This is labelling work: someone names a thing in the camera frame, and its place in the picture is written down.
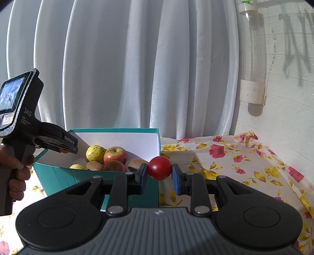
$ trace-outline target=human hand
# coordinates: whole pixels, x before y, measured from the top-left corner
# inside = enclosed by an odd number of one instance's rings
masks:
[[[26,189],[25,181],[30,178],[30,167],[33,166],[35,157],[30,155],[27,160],[27,165],[24,166],[18,159],[11,156],[5,146],[0,146],[0,168],[11,168],[16,171],[16,179],[9,181],[10,196],[15,200],[22,200]]]

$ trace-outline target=label sticker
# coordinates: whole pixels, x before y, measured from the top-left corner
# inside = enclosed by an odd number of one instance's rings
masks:
[[[7,115],[4,115],[2,120],[2,125],[11,124],[14,118],[14,113],[9,113]]]

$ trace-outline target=device handle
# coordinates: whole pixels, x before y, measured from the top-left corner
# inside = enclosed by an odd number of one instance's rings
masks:
[[[19,140],[8,139],[3,140],[7,152],[16,157],[23,165],[27,165],[30,155],[35,152],[35,147],[25,144]],[[17,169],[0,168],[0,216],[11,215],[13,202],[9,194],[9,181],[16,178]]]

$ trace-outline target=red tomato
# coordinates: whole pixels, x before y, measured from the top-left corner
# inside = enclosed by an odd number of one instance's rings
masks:
[[[162,156],[154,157],[147,165],[147,173],[156,181],[166,179],[172,172],[172,165]]]

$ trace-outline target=teal box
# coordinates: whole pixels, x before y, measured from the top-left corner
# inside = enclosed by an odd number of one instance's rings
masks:
[[[121,173],[70,169],[73,164],[86,166],[85,152],[91,145],[106,149],[120,146],[127,151],[128,161],[132,158],[150,161],[160,155],[160,136],[156,128],[87,128],[72,129],[69,133],[78,139],[77,154],[44,150],[35,158],[35,172],[48,196],[94,175],[110,180]],[[101,209],[106,209],[108,198],[109,195],[105,195]],[[129,207],[158,207],[158,181],[148,176],[144,194],[129,196]]]

